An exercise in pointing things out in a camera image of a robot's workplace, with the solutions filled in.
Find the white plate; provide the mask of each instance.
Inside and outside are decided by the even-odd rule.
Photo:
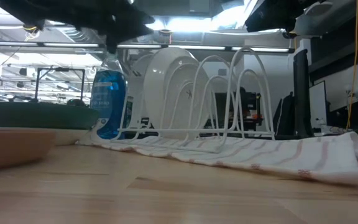
[[[180,94],[177,111],[172,124],[172,129],[186,129],[188,127],[188,118],[190,113],[191,97],[195,97],[193,107],[193,117],[190,128],[202,128],[208,119],[211,104],[211,89],[208,88],[204,109],[201,114],[201,122],[198,124],[199,112],[201,110],[201,97],[204,91],[208,76],[203,69],[198,75],[196,92],[193,91],[195,73],[198,68],[198,61],[186,50],[179,48],[167,48],[158,51],[146,73],[144,81],[144,94],[146,109],[149,114],[150,121],[155,129],[161,127],[161,117],[163,111],[163,102],[165,90],[168,88],[167,104],[165,107],[165,116],[162,128],[167,129],[173,118],[173,110],[177,96],[182,85],[187,84]],[[170,86],[168,87],[169,78],[172,77]],[[183,139],[185,133],[161,133],[165,138]]]
[[[132,66],[132,71],[136,72],[141,77],[146,75],[147,67],[153,59],[153,54],[143,55]]]

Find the green bowl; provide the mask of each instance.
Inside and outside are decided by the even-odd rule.
[[[90,129],[99,112],[51,103],[0,103],[0,128]]]

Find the dish rack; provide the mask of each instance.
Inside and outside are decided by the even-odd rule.
[[[233,75],[233,70],[234,70],[234,66],[235,66],[235,61],[237,60],[238,56],[242,55],[243,51],[247,51],[250,52],[252,55],[254,55],[262,69],[262,74],[256,74],[253,70],[251,69],[245,69],[243,70],[240,75],[238,77],[235,77]],[[221,152],[222,150],[224,150],[225,147],[228,147],[227,145],[225,145],[226,140],[227,140],[227,135],[229,133],[231,134],[241,134],[242,139],[245,138],[245,134],[264,134],[264,135],[269,135],[271,136],[272,140],[275,140],[275,133],[273,131],[273,118],[272,118],[272,103],[271,103],[271,99],[270,99],[270,89],[269,89],[269,82],[267,80],[267,74],[266,74],[266,70],[265,67],[260,59],[260,57],[255,53],[255,51],[253,51],[250,47],[248,46],[244,46],[241,47],[233,56],[231,63],[228,63],[227,61],[225,61],[223,58],[216,56],[216,55],[212,55],[209,57],[206,57],[202,62],[200,62],[200,65],[198,66],[197,72],[195,74],[195,78],[194,80],[191,82],[191,84],[193,84],[193,92],[195,92],[195,88],[196,88],[196,84],[197,84],[197,78],[198,78],[198,74],[201,70],[201,68],[203,67],[203,65],[205,64],[205,62],[207,62],[208,60],[211,59],[216,59],[216,60],[220,60],[223,63],[225,63],[227,65],[227,67],[229,68],[229,75],[228,75],[228,80],[220,77],[220,76],[213,76],[210,77],[206,86],[204,87],[204,91],[203,91],[203,97],[201,98],[201,108],[203,108],[204,103],[205,103],[205,98],[206,98],[206,92],[208,87],[210,86],[211,82],[213,80],[216,79],[221,79],[222,81],[227,83],[227,92],[226,93],[230,93],[230,94],[226,94],[226,109],[225,109],[225,118],[224,118],[224,127],[223,128],[218,128],[219,127],[219,122],[218,122],[218,110],[217,110],[217,106],[216,106],[216,99],[215,99],[215,92],[213,90],[213,88],[211,87],[211,91],[212,91],[212,104],[213,104],[213,109],[209,106],[209,118],[211,120],[211,125],[212,128],[211,129],[205,129],[205,128],[190,128],[191,127],[191,120],[193,116],[198,116],[198,125],[196,127],[199,127],[201,125],[201,112],[199,114],[195,114],[192,110],[193,106],[194,106],[194,98],[193,97],[191,99],[191,106],[190,106],[190,117],[189,117],[189,122],[188,122],[188,128],[187,129],[172,129],[172,123],[173,120],[175,119],[175,110],[177,107],[177,103],[178,103],[178,98],[180,95],[180,92],[177,95],[177,100],[175,103],[175,107],[174,107],[174,112],[173,112],[173,116],[171,119],[171,123],[170,126],[168,128],[162,128],[163,125],[163,119],[165,117],[165,105],[167,104],[167,93],[168,93],[168,88],[165,91],[165,99],[163,102],[163,110],[162,110],[162,117],[161,117],[161,122],[160,122],[160,127],[154,127],[155,129],[151,129],[150,128],[150,122],[148,123],[146,128],[141,128],[141,115],[142,112],[144,110],[144,96],[142,94],[142,100],[140,101],[140,113],[138,113],[138,117],[134,118],[132,117],[132,119],[138,120],[137,122],[137,127],[136,128],[123,128],[123,124],[124,124],[124,115],[125,115],[125,109],[126,109],[126,105],[127,105],[127,96],[128,94],[126,94],[126,98],[125,98],[125,102],[124,102],[124,109],[122,111],[122,117],[121,117],[121,125],[119,130],[119,134],[117,135],[117,137],[115,137],[114,139],[111,140],[111,142],[113,142],[114,144],[129,144],[129,145],[138,145],[138,146],[146,146],[146,147],[160,147],[160,148],[169,148],[169,149],[178,149],[178,150],[187,150],[187,151],[202,151],[202,152]],[[240,93],[240,87],[241,87],[241,80],[245,75],[252,75],[259,84],[259,88],[261,90],[261,97],[262,97],[262,112],[263,114],[267,114],[267,110],[268,110],[268,116],[266,117],[266,121],[265,121],[265,128],[266,131],[245,131],[244,130],[244,118],[242,113],[239,113],[239,117],[240,120],[238,120],[238,112],[239,112],[239,108],[240,111],[242,111],[242,105],[241,105],[241,95]],[[168,86],[170,86],[170,81],[172,79],[172,76],[170,77],[169,81],[168,81]],[[237,82],[237,86],[236,89],[233,88],[232,86],[232,81],[236,81]],[[233,106],[234,106],[234,116],[233,116],[233,122],[232,122],[232,126],[229,127],[229,109],[230,109],[230,101],[233,102]],[[121,137],[121,135],[124,132],[133,132],[136,133],[135,136],[132,139],[125,139],[125,140],[119,140],[119,138]],[[158,133],[158,137],[154,137],[155,140],[153,141],[141,141],[141,139],[139,138],[139,134],[144,133],[144,132],[155,132]],[[161,133],[184,133],[186,134],[186,138],[185,139],[179,139],[176,141],[175,144],[171,145],[171,144],[166,144],[167,141],[161,141],[163,137],[161,137]],[[194,135],[197,134],[198,138],[196,139],[191,139],[189,138],[189,134]],[[210,137],[210,138],[201,138],[200,134],[201,133],[211,133],[211,134],[216,134],[215,137]]]

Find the blue dish soap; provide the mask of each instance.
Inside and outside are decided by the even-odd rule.
[[[91,97],[91,108],[99,111],[99,119],[94,127],[101,139],[115,138],[119,131],[127,84],[121,66],[115,57],[110,56],[103,68],[96,72]]]

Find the wooden countertop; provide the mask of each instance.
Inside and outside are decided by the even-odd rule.
[[[358,188],[58,147],[0,170],[0,223],[358,223]]]

